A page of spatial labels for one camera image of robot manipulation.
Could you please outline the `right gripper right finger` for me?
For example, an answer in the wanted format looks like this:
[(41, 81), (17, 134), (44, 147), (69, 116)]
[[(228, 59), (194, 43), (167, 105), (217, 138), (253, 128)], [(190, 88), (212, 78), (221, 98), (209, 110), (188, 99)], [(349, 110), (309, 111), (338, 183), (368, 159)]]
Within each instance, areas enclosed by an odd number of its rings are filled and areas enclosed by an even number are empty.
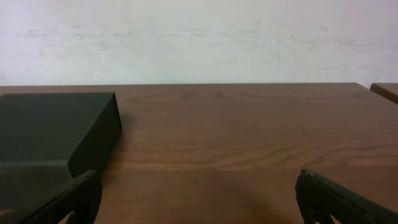
[(312, 170), (301, 170), (295, 191), (305, 224), (334, 224), (336, 220), (340, 223), (397, 223), (396, 212)]

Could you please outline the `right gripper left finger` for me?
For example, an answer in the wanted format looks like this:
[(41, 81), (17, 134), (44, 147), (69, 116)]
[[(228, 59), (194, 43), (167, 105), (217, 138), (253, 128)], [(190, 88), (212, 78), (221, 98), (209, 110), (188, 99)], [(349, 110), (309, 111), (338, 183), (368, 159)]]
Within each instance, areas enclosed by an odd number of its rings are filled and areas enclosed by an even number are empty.
[(101, 198), (100, 176), (90, 170), (59, 185), (25, 207), (1, 215), (1, 223), (59, 223), (67, 217), (67, 223), (93, 224)]

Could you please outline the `dark green box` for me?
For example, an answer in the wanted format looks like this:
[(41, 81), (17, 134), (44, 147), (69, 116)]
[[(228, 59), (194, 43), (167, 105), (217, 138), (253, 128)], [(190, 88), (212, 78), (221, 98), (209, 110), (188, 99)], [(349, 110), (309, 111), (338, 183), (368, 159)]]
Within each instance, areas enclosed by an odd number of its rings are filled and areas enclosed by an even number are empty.
[(102, 172), (120, 134), (113, 92), (1, 95), (1, 208)]

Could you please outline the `neighbouring wooden table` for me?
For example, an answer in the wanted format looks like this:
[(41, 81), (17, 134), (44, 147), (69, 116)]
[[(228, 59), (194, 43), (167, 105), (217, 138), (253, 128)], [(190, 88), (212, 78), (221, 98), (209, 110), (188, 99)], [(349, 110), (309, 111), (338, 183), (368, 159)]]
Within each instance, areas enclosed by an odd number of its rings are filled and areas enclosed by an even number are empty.
[(398, 104), (398, 83), (373, 83), (370, 90)]

